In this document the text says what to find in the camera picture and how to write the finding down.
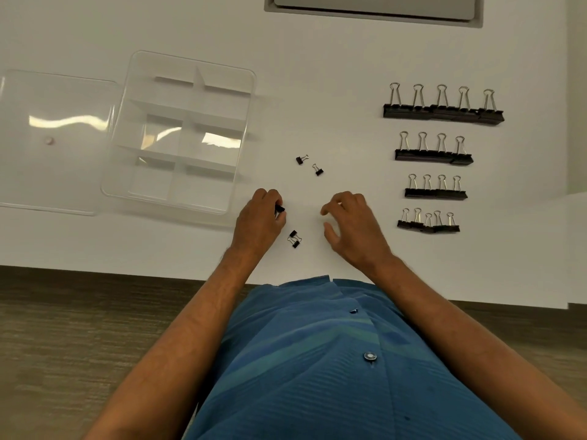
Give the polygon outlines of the blue striped button shirt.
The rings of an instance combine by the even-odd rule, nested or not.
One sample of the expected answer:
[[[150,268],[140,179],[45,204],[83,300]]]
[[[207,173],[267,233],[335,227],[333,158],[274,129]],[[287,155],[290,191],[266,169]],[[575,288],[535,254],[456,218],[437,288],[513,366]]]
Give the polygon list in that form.
[[[251,290],[207,384],[185,440],[519,440],[361,281]]]

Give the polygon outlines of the extra large black binder clip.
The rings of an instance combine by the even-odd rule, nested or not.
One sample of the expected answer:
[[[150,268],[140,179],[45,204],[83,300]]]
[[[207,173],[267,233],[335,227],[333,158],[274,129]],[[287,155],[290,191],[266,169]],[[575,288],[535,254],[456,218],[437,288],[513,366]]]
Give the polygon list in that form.
[[[458,113],[458,109],[449,104],[447,96],[447,86],[439,84],[437,86],[436,103],[430,106],[434,119],[452,121]]]
[[[488,88],[483,91],[483,94],[483,106],[477,110],[479,123],[494,126],[504,122],[504,112],[503,110],[497,108],[495,102],[495,91],[491,88]]]
[[[410,107],[405,105],[401,100],[400,83],[393,82],[390,84],[391,94],[388,103],[383,105],[383,117],[385,118],[403,118],[410,112]]]
[[[469,88],[461,86],[459,88],[459,102],[454,111],[452,122],[456,123],[476,123],[480,119],[480,111],[471,108],[469,99]]]
[[[429,119],[432,114],[432,109],[429,104],[426,104],[424,99],[424,86],[420,83],[413,85],[413,99],[409,104],[409,112],[415,119]]]

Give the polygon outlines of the person's left forearm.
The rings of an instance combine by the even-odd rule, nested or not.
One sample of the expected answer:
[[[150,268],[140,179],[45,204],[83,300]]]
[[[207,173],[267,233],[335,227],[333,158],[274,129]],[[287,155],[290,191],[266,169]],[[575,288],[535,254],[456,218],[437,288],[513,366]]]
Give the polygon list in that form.
[[[209,279],[122,380],[83,440],[175,440],[262,255],[229,248]]]

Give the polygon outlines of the grey table hatch panel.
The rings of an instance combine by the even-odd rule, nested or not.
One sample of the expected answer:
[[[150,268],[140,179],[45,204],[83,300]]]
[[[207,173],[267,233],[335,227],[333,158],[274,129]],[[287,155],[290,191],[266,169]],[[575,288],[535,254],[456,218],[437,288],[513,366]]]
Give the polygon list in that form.
[[[266,12],[481,28],[484,0],[264,0]]]

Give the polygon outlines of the person's right hand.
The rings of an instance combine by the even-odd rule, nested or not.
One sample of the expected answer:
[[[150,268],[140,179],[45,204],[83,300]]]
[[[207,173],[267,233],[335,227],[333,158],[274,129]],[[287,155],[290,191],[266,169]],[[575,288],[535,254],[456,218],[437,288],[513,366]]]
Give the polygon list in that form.
[[[367,277],[394,259],[394,255],[365,197],[344,191],[334,194],[320,210],[338,223],[343,250],[337,253]]]

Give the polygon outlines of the person's right forearm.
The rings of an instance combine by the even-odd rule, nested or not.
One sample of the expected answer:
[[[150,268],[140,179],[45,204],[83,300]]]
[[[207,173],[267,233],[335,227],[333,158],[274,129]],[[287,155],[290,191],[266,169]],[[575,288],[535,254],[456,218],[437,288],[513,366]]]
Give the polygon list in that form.
[[[587,440],[587,410],[394,255],[364,271],[473,393],[524,440]]]

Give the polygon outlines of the clear plastic box lid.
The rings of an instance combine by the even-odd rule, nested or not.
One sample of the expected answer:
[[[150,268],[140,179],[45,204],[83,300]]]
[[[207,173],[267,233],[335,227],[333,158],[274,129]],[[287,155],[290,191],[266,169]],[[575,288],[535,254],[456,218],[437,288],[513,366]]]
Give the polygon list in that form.
[[[94,216],[120,98],[114,81],[0,77],[0,207]]]

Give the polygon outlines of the clear plastic compartment box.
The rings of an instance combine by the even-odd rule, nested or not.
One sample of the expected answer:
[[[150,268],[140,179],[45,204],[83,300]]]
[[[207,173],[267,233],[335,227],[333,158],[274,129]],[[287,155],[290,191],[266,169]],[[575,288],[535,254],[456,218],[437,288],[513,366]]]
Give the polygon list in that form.
[[[102,192],[228,214],[257,78],[247,68],[151,51],[130,58]]]

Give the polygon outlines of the person's left hand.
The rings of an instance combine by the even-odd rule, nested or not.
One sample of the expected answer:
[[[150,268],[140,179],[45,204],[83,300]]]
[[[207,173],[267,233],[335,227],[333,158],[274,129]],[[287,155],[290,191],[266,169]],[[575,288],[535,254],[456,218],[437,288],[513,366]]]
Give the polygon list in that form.
[[[274,228],[275,204],[283,206],[282,196],[276,189],[258,189],[237,218],[230,251],[251,269],[259,264],[282,232]]]

